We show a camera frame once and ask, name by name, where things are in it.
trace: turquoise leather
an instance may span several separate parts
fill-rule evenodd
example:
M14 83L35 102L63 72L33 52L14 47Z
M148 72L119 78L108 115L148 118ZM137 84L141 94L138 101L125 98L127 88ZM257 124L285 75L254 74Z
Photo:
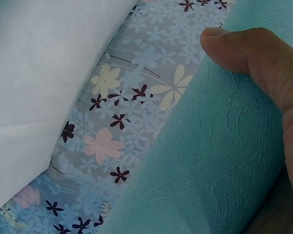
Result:
M238 0L224 28L293 46L293 0ZM100 234L238 234L284 164L282 114L205 58Z

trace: floral print fabric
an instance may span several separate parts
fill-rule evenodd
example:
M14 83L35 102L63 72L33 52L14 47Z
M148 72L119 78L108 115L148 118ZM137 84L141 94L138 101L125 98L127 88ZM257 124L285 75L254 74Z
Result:
M144 0L93 71L49 169L0 209L0 234L96 233L204 56L233 0Z

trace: textured faux leather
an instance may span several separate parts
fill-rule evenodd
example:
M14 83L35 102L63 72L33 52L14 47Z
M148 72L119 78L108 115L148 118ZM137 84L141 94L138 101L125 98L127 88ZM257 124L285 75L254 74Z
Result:
M239 0L227 30L293 46L293 0ZM205 58L100 234L237 234L283 163L281 112L248 76Z

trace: hand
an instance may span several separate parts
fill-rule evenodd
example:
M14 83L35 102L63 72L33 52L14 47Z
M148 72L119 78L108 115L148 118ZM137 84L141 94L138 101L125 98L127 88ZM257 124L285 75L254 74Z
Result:
M207 28L201 44L218 65L249 74L283 112L284 151L293 187L293 48L264 28L242 32Z

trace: cream flower print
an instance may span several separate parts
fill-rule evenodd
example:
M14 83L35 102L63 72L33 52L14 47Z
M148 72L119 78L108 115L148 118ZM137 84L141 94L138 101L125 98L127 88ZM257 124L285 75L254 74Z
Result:
M102 65L100 76L90 79L90 81L96 85L92 90L92 94L97 95L100 93L102 98L106 98L109 89L116 89L121 85L119 80L117 80L120 72L120 68L115 68L111 71L110 66Z
M187 85L189 84L190 80L192 79L193 75L187 76L185 78L182 78L185 74L185 67L184 65L179 65L175 72L174 77L174 87L168 86L168 85L154 85L150 88L150 92L152 94L161 94L164 92L169 91L163 100L161 101L161 110L167 109L173 98L175 102L177 103L181 97L181 94L185 91Z

